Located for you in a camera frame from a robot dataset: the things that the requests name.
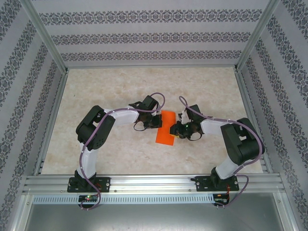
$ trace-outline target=patterned wallpaper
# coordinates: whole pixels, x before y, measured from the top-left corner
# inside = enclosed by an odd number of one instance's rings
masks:
[[[0,231],[33,174],[61,73],[17,0],[0,3]]]
[[[242,70],[275,172],[308,230],[308,4],[282,0]]]
[[[68,67],[236,64],[268,0],[34,0]]]

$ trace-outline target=beige marble floor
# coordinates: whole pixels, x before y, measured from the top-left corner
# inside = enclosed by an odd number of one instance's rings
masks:
[[[75,129],[94,105],[119,108],[156,91],[166,96],[165,110],[181,112],[184,107],[178,96],[182,95],[205,115],[246,116],[232,68],[71,70],[42,174],[74,173],[80,155]],[[98,174],[210,173],[227,155],[221,137],[207,135],[195,142],[175,139],[174,146],[167,146],[155,143],[156,129],[137,132],[132,127],[112,129],[99,151]],[[260,173],[262,168],[257,162],[242,172]]]

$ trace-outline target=orange foam piece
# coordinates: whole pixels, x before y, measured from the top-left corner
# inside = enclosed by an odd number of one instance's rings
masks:
[[[162,111],[163,125],[157,131],[156,143],[173,146],[174,136],[169,134],[170,127],[176,123],[175,112]]]

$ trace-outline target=gray metal panel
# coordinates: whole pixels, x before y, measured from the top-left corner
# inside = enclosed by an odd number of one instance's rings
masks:
[[[244,194],[231,207],[212,205],[32,205],[27,231],[281,231],[272,194]]]

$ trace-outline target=black mounting bracket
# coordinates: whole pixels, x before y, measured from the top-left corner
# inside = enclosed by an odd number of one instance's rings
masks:
[[[230,191],[239,191],[239,184],[236,176],[229,177],[225,180],[221,180],[219,185],[215,185],[211,179],[211,176],[197,176],[191,178],[196,182],[197,192],[221,192],[227,191],[229,186]]]
[[[96,174],[89,179],[102,193],[109,192],[110,189],[110,177],[96,177]],[[96,190],[82,178],[77,170],[75,171],[75,177],[71,177],[67,186],[68,193],[95,193]]]

